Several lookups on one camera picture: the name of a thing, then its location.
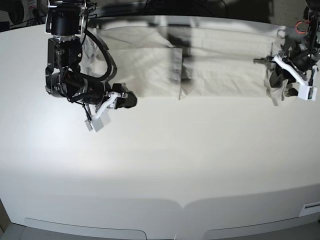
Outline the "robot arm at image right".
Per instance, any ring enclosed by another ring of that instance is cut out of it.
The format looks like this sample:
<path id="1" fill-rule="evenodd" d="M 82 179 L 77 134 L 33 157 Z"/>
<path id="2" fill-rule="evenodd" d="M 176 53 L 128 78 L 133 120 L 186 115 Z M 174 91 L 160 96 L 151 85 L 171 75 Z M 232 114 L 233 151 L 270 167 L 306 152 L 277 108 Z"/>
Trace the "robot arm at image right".
<path id="1" fill-rule="evenodd" d="M 305 3 L 303 20 L 298 21 L 294 27 L 296 33 L 304 37 L 278 54 L 255 58 L 253 62 L 271 67 L 269 84 L 272 88 L 281 87 L 284 81 L 296 83 L 299 88 L 289 90 L 293 95 L 315 101 L 318 89 L 314 83 L 320 61 L 320 2 L 307 0 Z"/>

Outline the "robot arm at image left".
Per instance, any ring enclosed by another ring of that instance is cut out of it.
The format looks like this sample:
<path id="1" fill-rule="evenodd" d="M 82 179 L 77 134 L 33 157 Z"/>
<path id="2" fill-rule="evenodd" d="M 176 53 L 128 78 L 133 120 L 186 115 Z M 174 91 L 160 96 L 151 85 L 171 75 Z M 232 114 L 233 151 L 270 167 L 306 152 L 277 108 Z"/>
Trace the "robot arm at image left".
<path id="1" fill-rule="evenodd" d="M 92 123 L 105 109 L 130 109 L 137 105 L 137 97 L 120 83 L 109 85 L 117 68 L 108 48 L 88 30 L 88 20 L 97 4 L 90 0 L 49 0 L 45 33 L 48 39 L 45 90 L 56 98 L 81 105 Z M 91 39 L 106 62 L 102 76 L 81 72 L 83 45 Z"/>

